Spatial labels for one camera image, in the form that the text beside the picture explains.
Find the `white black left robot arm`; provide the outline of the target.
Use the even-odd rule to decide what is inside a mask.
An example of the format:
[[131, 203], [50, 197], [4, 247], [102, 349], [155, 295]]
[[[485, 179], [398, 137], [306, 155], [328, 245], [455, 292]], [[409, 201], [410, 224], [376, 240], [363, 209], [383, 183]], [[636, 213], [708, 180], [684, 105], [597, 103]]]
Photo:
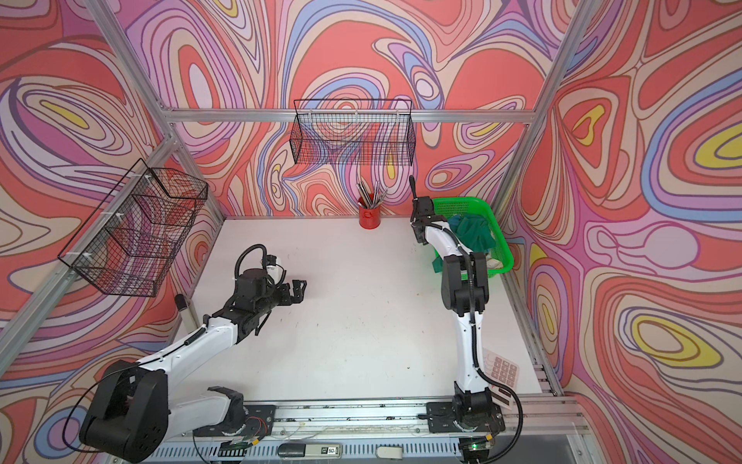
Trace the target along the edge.
[[241, 392], [213, 386], [180, 402], [170, 394], [220, 353], [258, 336], [274, 309], [303, 302], [306, 281], [286, 275], [264, 245], [243, 251], [235, 263], [232, 294], [195, 331], [153, 355], [106, 369], [81, 423], [79, 442], [93, 452], [140, 463], [162, 442], [186, 432], [241, 434], [248, 424]]

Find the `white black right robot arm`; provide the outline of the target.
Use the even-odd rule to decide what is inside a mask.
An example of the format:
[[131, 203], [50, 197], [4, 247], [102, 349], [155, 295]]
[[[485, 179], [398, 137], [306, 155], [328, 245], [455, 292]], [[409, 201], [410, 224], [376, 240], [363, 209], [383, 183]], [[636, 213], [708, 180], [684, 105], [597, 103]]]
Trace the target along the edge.
[[495, 463], [518, 443], [524, 411], [514, 388], [483, 370], [481, 332], [490, 297], [485, 254], [464, 245], [428, 196], [413, 195], [411, 228], [417, 243], [434, 247], [442, 258], [442, 303], [457, 323], [459, 373], [454, 394], [446, 407], [428, 405], [429, 427], [449, 423], [469, 433], [459, 441], [465, 463]]

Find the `green t shirt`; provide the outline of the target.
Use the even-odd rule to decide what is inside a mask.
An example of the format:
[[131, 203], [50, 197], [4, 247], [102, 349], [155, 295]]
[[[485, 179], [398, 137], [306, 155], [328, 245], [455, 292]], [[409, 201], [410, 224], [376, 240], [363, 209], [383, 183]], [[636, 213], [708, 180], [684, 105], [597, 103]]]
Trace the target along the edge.
[[448, 224], [456, 237], [471, 251], [482, 252], [486, 258], [496, 258], [494, 252], [498, 243], [487, 218], [475, 214], [453, 215], [448, 219]]

